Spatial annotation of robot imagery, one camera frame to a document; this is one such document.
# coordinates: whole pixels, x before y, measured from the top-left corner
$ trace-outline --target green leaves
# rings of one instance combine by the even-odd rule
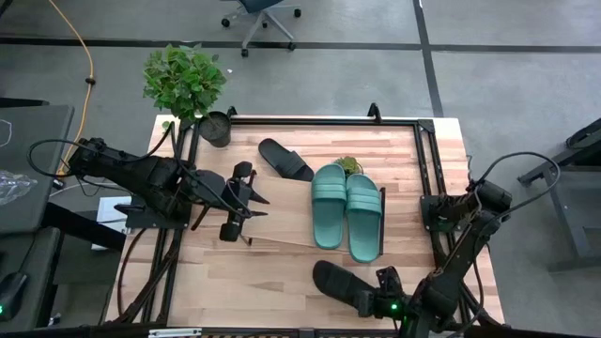
[[[169,45],[164,53],[153,52],[144,64],[144,97],[154,99],[155,107],[170,109],[178,118],[206,115],[226,82],[215,66],[218,58],[186,46]]]

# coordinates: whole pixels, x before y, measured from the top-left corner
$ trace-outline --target black desk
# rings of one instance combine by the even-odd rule
[[[34,142],[47,138],[65,138],[69,131],[73,109],[68,106],[41,106],[0,109],[0,119],[12,124],[10,143],[0,147],[0,169],[15,174],[26,174],[38,184],[25,196],[0,206],[0,278],[19,269],[39,229],[53,180],[34,172],[27,164],[25,154]],[[59,163],[62,145],[41,146],[35,161],[45,171],[54,172]],[[52,278],[60,246],[60,231],[40,229],[31,254],[24,265],[29,281],[23,294],[21,311],[10,321],[0,323],[0,332],[32,330],[46,326],[48,314],[45,305],[54,298]]]
[[[31,233],[39,228],[53,179],[31,169],[25,154],[36,141],[66,138],[72,118],[73,108],[68,106],[0,109],[0,119],[12,124],[10,143],[0,147],[0,169],[38,181],[27,195],[0,206],[0,235]],[[5,132],[5,126],[2,127],[0,132]],[[42,145],[34,152],[33,160],[41,170],[53,173],[58,168],[62,149],[59,143]]]

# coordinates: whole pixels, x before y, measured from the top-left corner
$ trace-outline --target wooden tabletop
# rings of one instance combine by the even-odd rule
[[[170,115],[157,116],[150,147],[161,138],[162,123],[173,119]],[[434,123],[447,191],[449,194],[462,194],[468,184],[468,164],[459,123],[454,118],[435,118]],[[384,255],[371,264],[361,264],[352,260],[345,250],[346,246],[326,251],[307,241],[307,235],[311,235],[310,223],[307,223],[310,222],[310,214],[307,214],[310,202],[297,201],[307,183],[279,178],[258,153],[257,146],[265,138],[272,138],[297,151],[314,171],[339,157],[357,158],[365,174],[379,187],[386,187]],[[424,146],[432,177],[431,156],[425,137]],[[157,155],[173,156],[170,143],[166,142]],[[253,163],[258,173],[256,190],[271,201],[271,213],[245,224],[245,234],[254,237],[252,247],[247,247],[241,240],[235,243],[219,241],[220,226],[226,217],[225,212],[219,210],[210,211],[196,231],[184,232],[169,325],[390,329],[393,326],[391,320],[358,318],[354,308],[321,294],[313,283],[312,269],[316,261],[328,260],[376,285],[376,270],[392,265],[399,272],[408,293],[433,269],[430,239],[422,226],[419,210],[418,200],[423,191],[412,128],[234,126],[232,142],[225,148],[215,148],[201,141],[196,166],[231,177],[234,165],[240,161]],[[283,181],[287,181],[285,185],[280,184]],[[436,193],[435,182],[430,183],[433,193]],[[295,184],[299,185],[297,190],[286,189]],[[261,206],[252,204],[251,208],[260,210]],[[294,212],[297,215],[286,218],[282,210],[290,210],[288,215],[295,215]],[[199,212],[200,207],[195,207],[192,218],[195,219]],[[271,231],[262,231],[266,229],[277,229],[279,233],[270,235]],[[157,233],[157,230],[146,231],[133,249],[123,282],[125,306],[135,298],[148,278]],[[132,238],[128,237],[123,253]],[[484,284],[485,308],[492,317],[503,322],[486,249],[478,256],[478,268]],[[478,287],[472,272],[466,276],[465,282],[478,299]],[[160,307],[162,284],[158,290],[154,316]],[[113,291],[107,320],[117,315],[116,287]]]

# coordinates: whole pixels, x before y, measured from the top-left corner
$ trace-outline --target black metal frame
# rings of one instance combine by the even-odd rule
[[[298,116],[278,116],[278,117],[259,117],[259,116],[241,116],[236,111],[235,107],[230,107],[228,112],[228,116],[230,116],[232,125],[235,126],[248,126],[248,125],[287,125],[287,126],[367,126],[367,127],[408,127],[413,129],[415,145],[418,157],[418,165],[420,167],[420,175],[422,178],[422,188],[424,190],[424,195],[431,195],[432,188],[430,186],[430,179],[428,176],[428,167],[425,159],[425,150],[424,150],[424,142],[423,142],[423,134],[426,133],[428,143],[430,145],[430,149],[432,152],[432,160],[434,165],[434,173],[435,180],[437,183],[438,191],[446,192],[446,187],[444,183],[444,177],[442,173],[442,166],[440,163],[439,149],[438,143],[436,139],[436,131],[434,128],[434,122],[432,119],[405,119],[405,118],[383,118],[378,109],[378,106],[375,103],[372,103],[367,116],[357,116],[357,117],[333,117],[333,116],[311,116],[311,117],[298,117]],[[195,156],[196,147],[198,142],[193,142],[193,149],[191,149],[190,156]],[[174,242],[177,244],[177,251],[179,250],[179,245],[181,242],[181,230],[176,231],[179,232],[179,236],[174,237]],[[445,259],[446,254],[442,245],[440,243],[439,238],[440,233],[438,232],[430,232],[430,238],[432,241],[432,250],[435,258],[435,264],[438,267]],[[449,249],[452,249],[455,246],[455,236],[454,234],[446,234],[447,243]],[[152,266],[158,266],[162,261],[162,248],[164,247],[164,242],[166,241],[166,230],[163,236],[159,236],[157,239],[157,250],[155,250],[155,254],[152,261]],[[380,250],[383,251],[383,243],[380,247]],[[173,293],[173,287],[175,284],[175,269],[177,268],[177,260],[175,260],[170,268],[167,275],[167,280],[165,283],[163,300],[162,300],[162,309],[160,311],[159,317],[157,321],[160,323],[166,323],[168,315],[169,315],[169,306],[171,303],[171,295]],[[462,287],[462,298],[459,304],[459,311],[461,314],[461,319],[463,323],[466,323],[470,320],[469,310],[467,306],[467,301],[470,300],[471,304],[476,305],[475,297],[471,294],[471,292],[467,289],[465,285]],[[143,322],[148,322],[150,318],[150,313],[152,311],[152,301],[147,301],[145,305],[145,310],[143,312],[142,320]],[[265,331],[281,331],[283,329],[240,329],[240,328],[206,328],[203,331],[203,334],[223,334],[223,335],[231,335],[233,333],[242,333],[245,334],[253,333],[253,332],[263,332]],[[298,329],[291,330],[290,332],[298,333]],[[320,335],[325,336],[336,336],[336,335],[344,335],[349,336],[350,333],[357,332],[360,333],[361,336],[378,336],[378,337],[387,337],[387,336],[395,336],[394,330],[314,330],[314,336],[318,337]]]
[[[579,142],[570,146],[559,155],[553,157],[553,160],[560,165],[562,171],[599,171],[599,167],[586,167],[573,165],[575,162],[589,159],[591,156],[601,152],[601,130],[588,134]],[[543,163],[533,168],[525,175],[518,177],[517,180],[525,186],[530,186],[538,178],[544,178],[547,185],[550,185],[557,173],[554,172],[550,163]],[[573,259],[557,262],[548,266],[550,272],[560,272],[571,269],[586,269],[601,266],[601,255],[592,250],[585,228],[577,224],[568,222],[564,208],[568,206],[560,194],[554,188],[550,191],[551,200],[555,212],[557,213],[560,225],[565,236],[569,238],[571,249],[574,255]]]

